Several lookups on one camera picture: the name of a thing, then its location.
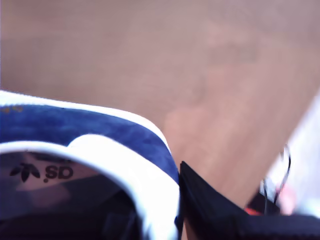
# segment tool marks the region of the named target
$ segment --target shoe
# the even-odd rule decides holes
[[[124,233],[130,232],[128,226],[135,219],[140,222],[141,239],[181,237],[178,169],[164,135],[139,115],[0,90],[0,154],[1,224],[12,218],[26,224],[25,217],[34,213],[41,213],[44,219],[40,223],[44,224],[47,214],[65,215],[72,210],[77,216],[72,219],[79,220],[84,209],[108,201],[115,206],[132,201],[130,213],[133,208],[136,218],[128,212],[121,213],[125,218],[118,213],[111,218],[102,215],[101,233],[94,234],[102,239],[120,239],[122,234],[125,239],[129,235]],[[58,200],[46,205],[41,198],[50,193],[52,201]],[[79,224],[78,232],[80,226],[84,230],[89,224],[82,220],[86,224]],[[64,237],[63,231],[59,234],[59,239]]]

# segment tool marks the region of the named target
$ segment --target blue sneaker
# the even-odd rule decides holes
[[[144,117],[0,90],[0,154],[1,239],[181,237],[178,169]]]

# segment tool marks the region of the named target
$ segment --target printed logo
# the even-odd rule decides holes
[[[74,171],[69,166],[47,166],[45,168],[46,172],[46,179],[43,180],[43,182],[47,183],[48,179],[55,179],[58,177],[58,179],[69,179],[74,175]]]
[[[20,163],[20,166],[16,166],[11,172],[10,176],[15,176],[21,173],[22,182],[26,182],[29,178],[30,174],[32,174],[35,178],[40,178],[39,170],[33,164]]]
[[[19,166],[16,166],[11,172],[10,176],[16,176],[21,173],[22,182],[26,182],[29,178],[30,174],[35,178],[40,178],[39,170],[33,165],[29,163],[20,163]],[[74,175],[74,171],[69,166],[55,166],[50,165],[45,168],[45,179],[43,179],[44,183],[47,183],[49,179],[69,179]]]

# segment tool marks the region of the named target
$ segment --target wooden surface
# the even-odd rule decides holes
[[[2,0],[1,87],[118,108],[239,206],[320,85],[317,0]]]

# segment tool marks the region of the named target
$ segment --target black object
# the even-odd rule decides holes
[[[185,216],[200,240],[320,239],[312,216],[251,216],[214,190],[185,162],[180,165]]]

